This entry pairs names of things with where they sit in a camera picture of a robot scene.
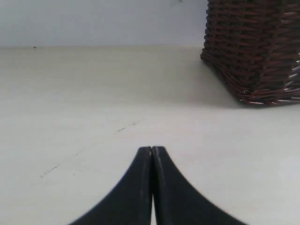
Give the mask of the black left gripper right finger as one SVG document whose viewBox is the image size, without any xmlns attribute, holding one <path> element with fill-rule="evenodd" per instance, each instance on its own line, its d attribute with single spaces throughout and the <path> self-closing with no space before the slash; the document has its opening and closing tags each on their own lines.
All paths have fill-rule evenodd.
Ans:
<svg viewBox="0 0 300 225">
<path fill-rule="evenodd" d="M 153 197 L 158 225 L 243 225 L 200 194 L 165 147 L 152 148 Z"/>
</svg>

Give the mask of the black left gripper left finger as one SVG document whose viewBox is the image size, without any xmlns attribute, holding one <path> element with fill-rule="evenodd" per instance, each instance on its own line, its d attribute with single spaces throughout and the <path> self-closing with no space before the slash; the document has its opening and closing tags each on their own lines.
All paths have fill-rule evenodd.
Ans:
<svg viewBox="0 0 300 225">
<path fill-rule="evenodd" d="M 151 164 L 151 147 L 139 148 L 130 167 L 110 193 L 71 224 L 151 224 Z"/>
</svg>

